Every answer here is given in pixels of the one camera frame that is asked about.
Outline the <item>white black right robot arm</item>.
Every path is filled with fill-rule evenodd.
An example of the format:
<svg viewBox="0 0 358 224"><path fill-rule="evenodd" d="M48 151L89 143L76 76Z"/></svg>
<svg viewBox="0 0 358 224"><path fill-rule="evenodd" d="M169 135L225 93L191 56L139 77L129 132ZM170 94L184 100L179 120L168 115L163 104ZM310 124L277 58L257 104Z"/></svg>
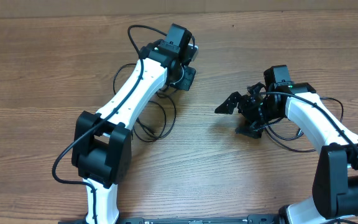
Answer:
<svg viewBox="0 0 358 224"><path fill-rule="evenodd" d="M311 197L282 207L272 223L347 223L357 217L358 135L323 105L309 83L294 83L286 65L264 71L264 80L250 86L246 95L231 93L215 112L238 110L246 122L236 132L254 139L286 118L319 154Z"/></svg>

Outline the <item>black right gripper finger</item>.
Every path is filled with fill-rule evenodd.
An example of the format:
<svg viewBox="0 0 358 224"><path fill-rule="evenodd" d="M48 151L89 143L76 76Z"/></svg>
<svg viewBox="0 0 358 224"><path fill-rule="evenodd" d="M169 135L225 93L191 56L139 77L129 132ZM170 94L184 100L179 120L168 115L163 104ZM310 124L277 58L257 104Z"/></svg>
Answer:
<svg viewBox="0 0 358 224"><path fill-rule="evenodd" d="M253 139L259 139L262 137L263 130L260 129L260 124L256 121L244 121L235 130L236 134L242 134Z"/></svg>
<svg viewBox="0 0 358 224"><path fill-rule="evenodd" d="M238 91L231 93L228 98L215 109L214 112L216 114L233 114L233 111L237 108L241 98L242 95Z"/></svg>

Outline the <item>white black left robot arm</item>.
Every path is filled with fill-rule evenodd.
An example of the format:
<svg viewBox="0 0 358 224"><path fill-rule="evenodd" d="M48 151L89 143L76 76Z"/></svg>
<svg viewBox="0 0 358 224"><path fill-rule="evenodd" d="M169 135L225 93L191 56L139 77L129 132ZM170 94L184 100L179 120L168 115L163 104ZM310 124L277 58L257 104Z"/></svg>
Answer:
<svg viewBox="0 0 358 224"><path fill-rule="evenodd" d="M138 61L113 98L76 121L71 163L86 187L88 213L82 223L116 223L117 188L131 163L132 129L150 99L162 88L190 89L198 52L192 33L172 24L164 39L136 48Z"/></svg>

